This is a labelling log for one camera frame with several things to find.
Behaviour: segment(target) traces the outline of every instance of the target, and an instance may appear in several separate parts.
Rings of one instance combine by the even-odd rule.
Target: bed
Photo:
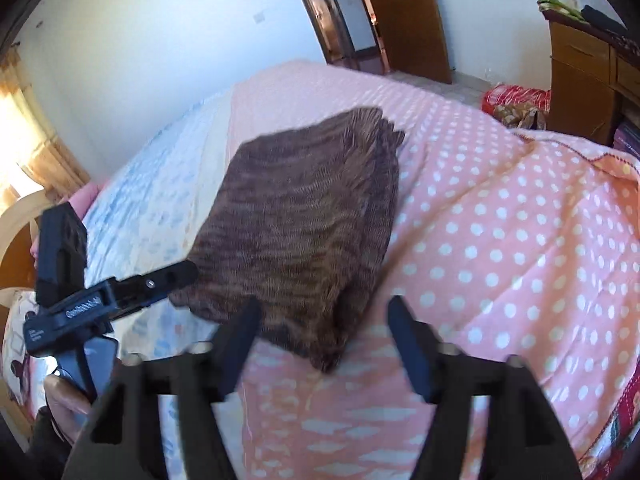
[[[406,132],[382,277],[338,369],[257,342],[217,408],[240,478],[408,479],[432,409],[412,393],[385,325],[395,294],[465,351],[526,357],[585,478],[604,478],[638,432],[640,162],[378,76],[290,62],[213,96],[159,132],[92,206],[87,285],[188,253],[249,139],[375,105]],[[163,301],[114,324],[121,354],[183,351],[215,326]],[[45,364],[34,364],[38,384]],[[32,388],[34,407],[42,392]],[[184,478],[176,407],[162,398],[171,478]],[[479,471],[488,403],[474,403],[464,478]]]

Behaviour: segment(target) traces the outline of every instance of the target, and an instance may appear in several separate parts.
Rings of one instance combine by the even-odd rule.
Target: curtain
[[[0,214],[20,197],[16,166],[54,202],[90,180],[45,117],[12,47],[0,62]]]

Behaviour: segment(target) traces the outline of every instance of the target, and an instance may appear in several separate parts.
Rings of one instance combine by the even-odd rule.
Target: brown folded blanket
[[[261,337],[334,368],[382,266],[403,139],[356,108],[243,144],[188,256],[200,277],[171,301],[223,322],[256,296]]]

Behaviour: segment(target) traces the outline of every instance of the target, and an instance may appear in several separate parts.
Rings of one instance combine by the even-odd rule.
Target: pink polka dot bedsheet
[[[412,393],[385,325],[395,294],[469,354],[526,357],[584,477],[604,478],[638,431],[640,164],[309,62],[236,87],[227,160],[245,140],[359,105],[406,132],[380,285],[333,374],[256,345],[241,385],[248,478],[410,477],[433,409]],[[476,399],[464,478],[479,471],[487,408]]]

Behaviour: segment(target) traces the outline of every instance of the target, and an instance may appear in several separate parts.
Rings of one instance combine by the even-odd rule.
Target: pink pillow
[[[79,219],[84,219],[84,215],[86,215],[87,211],[91,207],[91,204],[95,202],[95,199],[98,197],[102,188],[105,185],[102,184],[99,186],[95,182],[89,182],[85,186],[82,186],[78,191],[76,191],[71,198],[66,199],[63,198],[60,203],[69,202],[71,207],[74,209]],[[31,256],[36,260],[36,267],[38,265],[38,244],[40,242],[40,237],[37,236],[31,245]]]

